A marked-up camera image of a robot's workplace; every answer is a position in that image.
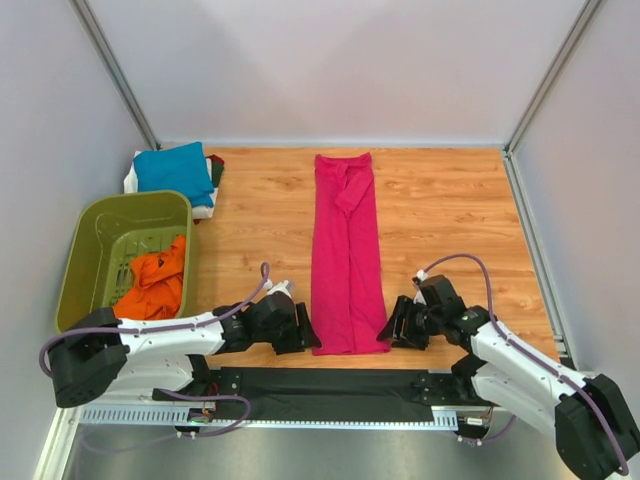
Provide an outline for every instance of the wood grain surface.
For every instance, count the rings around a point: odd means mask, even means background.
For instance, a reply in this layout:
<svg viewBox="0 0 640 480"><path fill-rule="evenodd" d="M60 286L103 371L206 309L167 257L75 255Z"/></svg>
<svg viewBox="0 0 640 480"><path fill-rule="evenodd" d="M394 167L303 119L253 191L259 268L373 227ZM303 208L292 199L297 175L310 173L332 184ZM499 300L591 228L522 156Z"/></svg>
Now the wood grain surface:
<svg viewBox="0 0 640 480"><path fill-rule="evenodd" d="M314 222L314 156L346 157L354 148L215 148L225 171L215 212L201 222L198 304L201 310L243 300L256 286L262 261L274 282L291 279L294 300L310 305ZM551 328L500 152L492 149L372 149L382 283L389 315L396 297L414 293L420 268L456 252L478 255L493 282L495 311L513 331L556 358ZM441 265L467 305L486 306L484 282L470 260ZM425 352L276 356L269 345L216 355L211 365L446 369L464 356L443 337Z"/></svg>

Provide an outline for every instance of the folded blue cloth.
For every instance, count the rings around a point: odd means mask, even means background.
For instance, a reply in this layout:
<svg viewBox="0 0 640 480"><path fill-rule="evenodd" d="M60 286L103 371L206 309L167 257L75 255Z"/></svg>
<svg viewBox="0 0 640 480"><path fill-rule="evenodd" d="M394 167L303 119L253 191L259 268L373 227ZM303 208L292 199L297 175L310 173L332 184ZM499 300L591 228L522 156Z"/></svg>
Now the folded blue cloth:
<svg viewBox="0 0 640 480"><path fill-rule="evenodd" d="M213 185L207 172L202 143L159 152L142 152L133 159L138 176L138 191L175 190L191 202L191 206L213 207Z"/></svg>

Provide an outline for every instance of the pink pants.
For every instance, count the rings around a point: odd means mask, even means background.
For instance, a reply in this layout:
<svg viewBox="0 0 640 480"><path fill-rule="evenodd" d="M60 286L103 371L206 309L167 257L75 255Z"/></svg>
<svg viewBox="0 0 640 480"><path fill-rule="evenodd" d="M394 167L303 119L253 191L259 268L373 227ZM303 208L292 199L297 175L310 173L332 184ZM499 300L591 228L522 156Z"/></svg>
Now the pink pants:
<svg viewBox="0 0 640 480"><path fill-rule="evenodd" d="M376 337L387 323L371 154L316 156L311 321L314 355L389 351Z"/></svg>

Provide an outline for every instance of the green laundry basket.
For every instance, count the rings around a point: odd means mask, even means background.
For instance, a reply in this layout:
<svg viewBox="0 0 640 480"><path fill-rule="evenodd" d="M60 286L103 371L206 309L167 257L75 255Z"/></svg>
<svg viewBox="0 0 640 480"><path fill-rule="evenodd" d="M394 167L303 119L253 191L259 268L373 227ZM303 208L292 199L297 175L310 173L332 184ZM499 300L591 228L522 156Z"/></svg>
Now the green laundry basket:
<svg viewBox="0 0 640 480"><path fill-rule="evenodd" d="M115 195L80 216L64 276L56 329L68 330L100 307L115 305L132 287L131 261L187 237L179 317L195 315L198 248L191 204L173 191Z"/></svg>

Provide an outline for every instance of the gray wall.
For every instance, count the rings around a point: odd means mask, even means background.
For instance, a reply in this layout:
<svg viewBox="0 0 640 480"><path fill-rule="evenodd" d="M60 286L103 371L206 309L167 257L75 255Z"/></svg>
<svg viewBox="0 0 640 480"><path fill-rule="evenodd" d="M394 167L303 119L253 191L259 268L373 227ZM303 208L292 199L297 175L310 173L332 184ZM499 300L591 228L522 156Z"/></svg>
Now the gray wall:
<svg viewBox="0 0 640 480"><path fill-rule="evenodd" d="M502 144L583 0L89 0L154 132Z"/></svg>
<svg viewBox="0 0 640 480"><path fill-rule="evenodd" d="M638 421L639 24L636 0L604 2L517 152L570 346Z"/></svg>
<svg viewBox="0 0 640 480"><path fill-rule="evenodd" d="M144 147L65 0L0 2L2 478L31 478L55 404L37 353L82 208Z"/></svg>

